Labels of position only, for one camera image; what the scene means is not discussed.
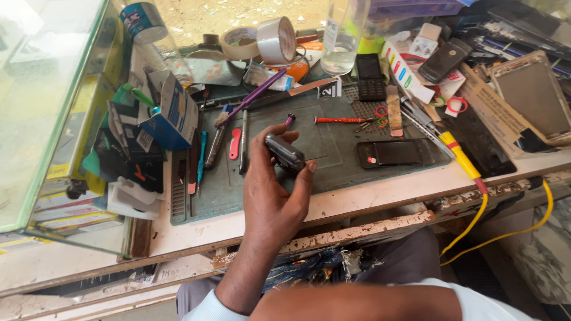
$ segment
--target blue screwdriver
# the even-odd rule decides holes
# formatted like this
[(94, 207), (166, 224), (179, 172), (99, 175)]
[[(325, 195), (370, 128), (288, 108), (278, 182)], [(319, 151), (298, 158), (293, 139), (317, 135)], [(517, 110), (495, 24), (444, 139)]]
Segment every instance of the blue screwdriver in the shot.
[(202, 172), (204, 171), (204, 148), (206, 147), (206, 140), (208, 133), (203, 131), (200, 133), (200, 158), (198, 160), (198, 172), (196, 176), (196, 193), (200, 197), (200, 181), (202, 180)]

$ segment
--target glass bottle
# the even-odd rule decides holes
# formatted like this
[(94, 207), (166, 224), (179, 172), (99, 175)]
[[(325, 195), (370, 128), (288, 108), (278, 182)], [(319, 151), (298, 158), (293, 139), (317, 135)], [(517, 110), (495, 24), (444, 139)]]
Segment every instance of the glass bottle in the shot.
[(329, 0), (321, 52), (326, 73), (344, 75), (353, 69), (370, 8), (370, 0)]

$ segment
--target light blue shirt sleeve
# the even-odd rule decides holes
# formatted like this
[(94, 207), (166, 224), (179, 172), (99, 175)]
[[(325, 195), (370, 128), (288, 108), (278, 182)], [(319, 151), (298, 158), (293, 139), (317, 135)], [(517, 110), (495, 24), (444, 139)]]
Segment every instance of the light blue shirt sleeve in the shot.
[(462, 321), (539, 321), (503, 302), (481, 295), (469, 288), (438, 279), (424, 279), (420, 283), (406, 285), (427, 285), (451, 288), (456, 293), (462, 308)]
[(225, 307), (210, 290), (202, 302), (182, 318), (182, 321), (244, 321), (248, 316)]

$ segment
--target silver tape roll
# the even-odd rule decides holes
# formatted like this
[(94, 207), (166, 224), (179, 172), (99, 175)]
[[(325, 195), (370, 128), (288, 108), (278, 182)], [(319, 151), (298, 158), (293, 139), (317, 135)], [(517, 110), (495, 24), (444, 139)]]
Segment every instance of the silver tape roll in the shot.
[[(224, 55), (232, 60), (243, 60), (260, 55), (256, 37), (258, 31), (255, 27), (239, 27), (226, 31), (220, 37), (220, 45)], [(232, 44), (247, 42), (243, 45)]]
[(295, 31), (287, 17), (260, 22), (258, 49), (266, 65), (282, 65), (295, 59)]

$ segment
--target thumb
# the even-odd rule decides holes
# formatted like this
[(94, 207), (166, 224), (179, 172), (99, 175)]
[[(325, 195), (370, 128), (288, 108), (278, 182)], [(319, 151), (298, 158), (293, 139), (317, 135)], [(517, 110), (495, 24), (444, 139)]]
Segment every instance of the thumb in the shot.
[(317, 163), (314, 160), (309, 160), (305, 163), (305, 167), (299, 172), (295, 183), (293, 184), (293, 191), (289, 199), (294, 204), (298, 204), (301, 208), (309, 208), (309, 197), (311, 196), (311, 186), (313, 184), (313, 174), (317, 169)]

